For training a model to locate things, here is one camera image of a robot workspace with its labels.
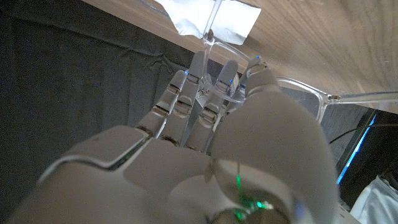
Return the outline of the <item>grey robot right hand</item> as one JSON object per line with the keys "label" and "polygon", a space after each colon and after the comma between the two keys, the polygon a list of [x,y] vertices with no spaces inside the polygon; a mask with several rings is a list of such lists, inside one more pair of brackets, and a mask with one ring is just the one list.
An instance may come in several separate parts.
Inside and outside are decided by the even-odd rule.
{"label": "grey robot right hand", "polygon": [[9,223],[333,223],[336,171],[322,127],[259,58],[234,96],[238,65],[225,64],[183,138],[204,57],[175,74],[137,126],[64,153]]}

